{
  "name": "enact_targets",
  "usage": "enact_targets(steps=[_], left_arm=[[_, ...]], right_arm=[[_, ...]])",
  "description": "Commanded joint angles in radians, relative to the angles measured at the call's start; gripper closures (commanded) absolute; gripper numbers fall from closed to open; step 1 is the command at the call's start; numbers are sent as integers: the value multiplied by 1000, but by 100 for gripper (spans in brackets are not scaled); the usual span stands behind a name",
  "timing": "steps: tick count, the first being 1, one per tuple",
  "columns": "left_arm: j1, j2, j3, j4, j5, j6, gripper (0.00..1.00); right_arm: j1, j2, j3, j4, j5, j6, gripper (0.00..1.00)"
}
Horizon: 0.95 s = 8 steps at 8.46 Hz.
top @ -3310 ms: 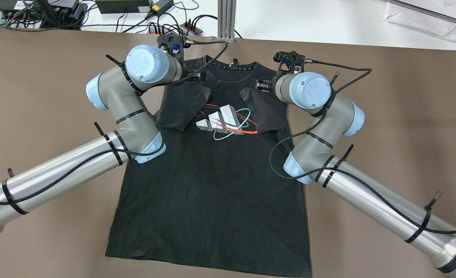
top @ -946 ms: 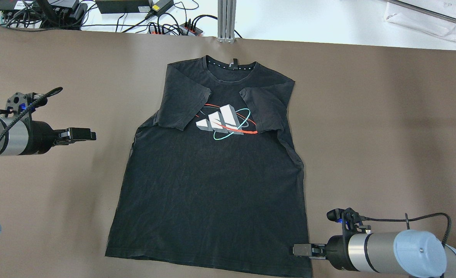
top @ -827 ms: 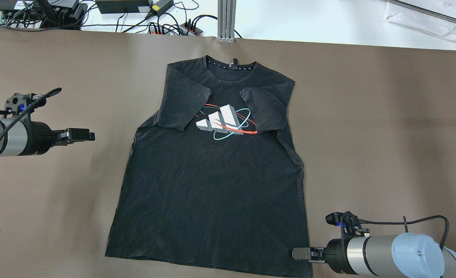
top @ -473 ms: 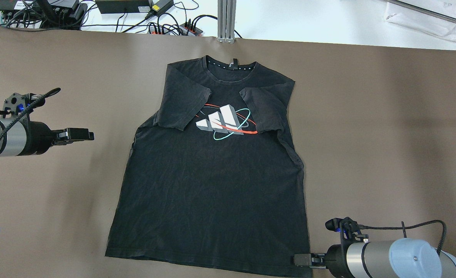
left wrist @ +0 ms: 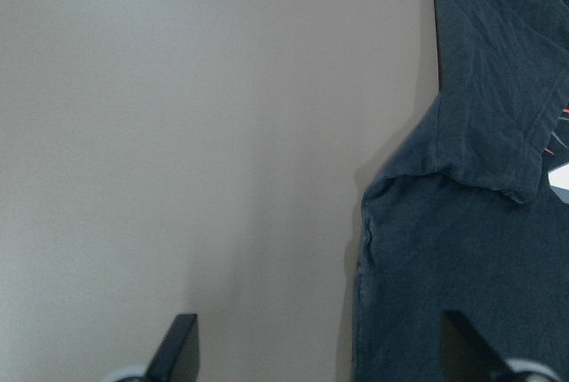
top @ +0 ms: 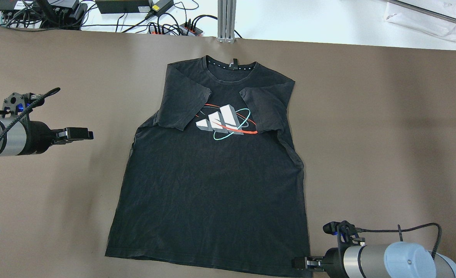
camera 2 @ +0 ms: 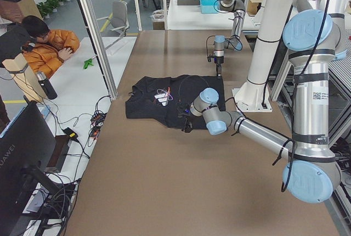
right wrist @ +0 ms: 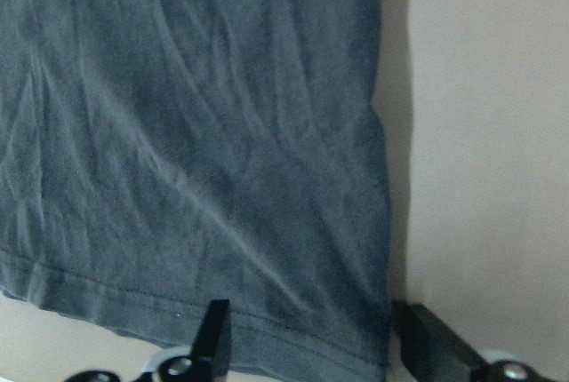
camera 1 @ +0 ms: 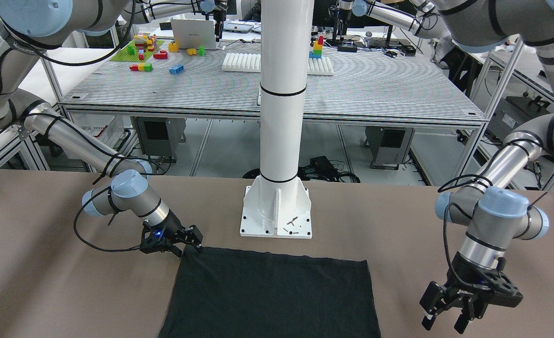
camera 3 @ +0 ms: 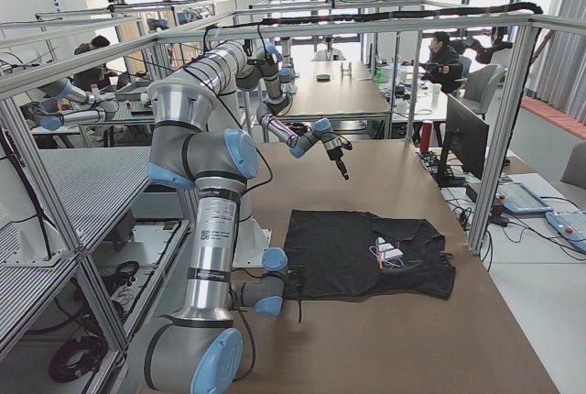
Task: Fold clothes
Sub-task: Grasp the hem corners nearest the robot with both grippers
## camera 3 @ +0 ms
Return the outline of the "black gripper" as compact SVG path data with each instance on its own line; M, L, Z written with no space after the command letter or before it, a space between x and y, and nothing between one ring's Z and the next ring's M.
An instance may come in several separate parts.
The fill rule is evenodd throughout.
M342 161L342 157L343 157L342 145L339 145L337 143L328 142L325 144L325 149L326 149L326 152L329 156L329 159L331 161L335 162L336 167L340 171L343 178L346 181L348 181L350 179L350 176L349 176L348 170L347 170L344 162Z

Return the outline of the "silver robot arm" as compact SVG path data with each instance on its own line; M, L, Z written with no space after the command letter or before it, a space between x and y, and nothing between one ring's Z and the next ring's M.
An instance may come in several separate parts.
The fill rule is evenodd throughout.
M291 105L292 96L281 88L274 55L267 48L262 49L255 58L249 57L246 51L244 43L226 41L182 67L171 79L183 87L185 99L192 102L206 100L211 104L210 111L223 103L222 93L231 83L242 91L248 91L263 80L266 99L260 102L256 111L259 124L285 142L297 159L321 142L330 160L348 180L349 174L342 161L345 145L332 131L329 120L318 120L302 136L286 127L278 120L277 114ZM203 177L224 177L246 183L259 170L255 144L238 127L201 136L191 134L185 138L181 154L187 158L183 162L183 170L194 181Z
M277 317L287 257L264 255L266 275L232 284L241 197L258 172L252 138L242 129L208 131L215 92L168 78L153 83L156 101L149 178L196 193L196 223L183 306L143 326L128 352L129 372L142 385L174 393L224 393L240 366L244 340L232 310L253 307Z

